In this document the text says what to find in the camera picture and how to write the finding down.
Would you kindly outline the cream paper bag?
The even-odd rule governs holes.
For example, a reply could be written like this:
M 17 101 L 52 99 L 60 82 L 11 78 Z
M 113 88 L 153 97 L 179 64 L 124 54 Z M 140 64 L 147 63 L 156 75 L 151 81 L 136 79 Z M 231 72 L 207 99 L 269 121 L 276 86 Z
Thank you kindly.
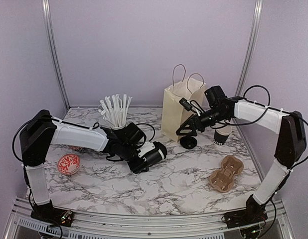
M 201 81 L 193 76 L 201 76 L 193 73 L 186 77 L 183 74 L 182 80 L 175 82 L 164 89 L 163 107 L 161 118 L 161 133 L 174 142 L 178 142 L 180 136 L 176 135 L 176 130 L 190 117 L 193 112 L 187 111 L 179 101 L 185 98 L 188 101 L 195 100 L 198 105 L 202 105 L 204 92 L 207 89 L 204 79 Z

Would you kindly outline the black paper coffee cup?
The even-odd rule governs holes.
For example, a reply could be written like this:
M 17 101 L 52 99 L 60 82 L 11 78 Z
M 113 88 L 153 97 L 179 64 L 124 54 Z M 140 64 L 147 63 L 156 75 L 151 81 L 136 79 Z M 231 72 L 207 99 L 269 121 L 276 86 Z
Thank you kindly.
M 161 160 L 165 159 L 165 155 L 160 148 L 155 148 L 144 155 L 144 159 L 148 167 L 157 164 Z

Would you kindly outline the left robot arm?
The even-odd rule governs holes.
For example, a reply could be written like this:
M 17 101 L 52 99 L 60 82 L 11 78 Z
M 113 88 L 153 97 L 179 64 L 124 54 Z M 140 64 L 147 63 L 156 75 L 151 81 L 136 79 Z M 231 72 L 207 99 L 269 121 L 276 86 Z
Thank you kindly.
M 48 110 L 41 110 L 31 120 L 25 122 L 15 133 L 12 143 L 19 138 L 25 181 L 33 196 L 38 212 L 46 221 L 57 218 L 49 196 L 44 163 L 50 145 L 62 144 L 82 147 L 108 154 L 107 160 L 117 156 L 127 162 L 130 170 L 139 174 L 166 157 L 166 148 L 160 142 L 144 141 L 146 135 L 139 127 L 130 123 L 120 129 L 111 129 L 94 124 L 93 127 L 74 124 L 53 117 Z

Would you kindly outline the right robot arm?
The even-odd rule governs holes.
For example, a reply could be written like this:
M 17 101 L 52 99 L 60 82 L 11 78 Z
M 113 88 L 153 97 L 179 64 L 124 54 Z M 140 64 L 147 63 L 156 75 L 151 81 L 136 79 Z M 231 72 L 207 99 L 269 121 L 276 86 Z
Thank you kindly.
M 278 135 L 273 164 L 258 189 L 246 201 L 237 218 L 253 223 L 265 211 L 266 204 L 286 183 L 292 170 L 300 165 L 307 147 L 305 126 L 300 112 L 287 112 L 245 97 L 227 97 L 220 86 L 205 91 L 210 109 L 191 115 L 177 129 L 178 136 L 196 136 L 217 123 L 229 125 L 231 119 L 243 120 L 243 126 L 260 125 Z

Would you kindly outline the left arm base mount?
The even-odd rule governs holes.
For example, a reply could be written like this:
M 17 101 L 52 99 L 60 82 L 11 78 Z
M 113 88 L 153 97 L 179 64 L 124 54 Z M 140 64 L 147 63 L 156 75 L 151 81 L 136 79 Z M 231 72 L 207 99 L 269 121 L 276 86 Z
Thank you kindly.
M 55 208 L 50 200 L 44 205 L 32 204 L 31 217 L 55 225 L 71 227 L 74 213 L 71 210 Z

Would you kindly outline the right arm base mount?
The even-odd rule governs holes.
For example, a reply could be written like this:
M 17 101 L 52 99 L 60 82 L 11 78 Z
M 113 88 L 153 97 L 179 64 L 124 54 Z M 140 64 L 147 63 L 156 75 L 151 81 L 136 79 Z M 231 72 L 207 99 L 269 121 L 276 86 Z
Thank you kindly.
M 268 219 L 265 206 L 265 204 L 258 204 L 251 195 L 246 201 L 245 209 L 225 213 L 222 222 L 231 229 L 265 221 Z

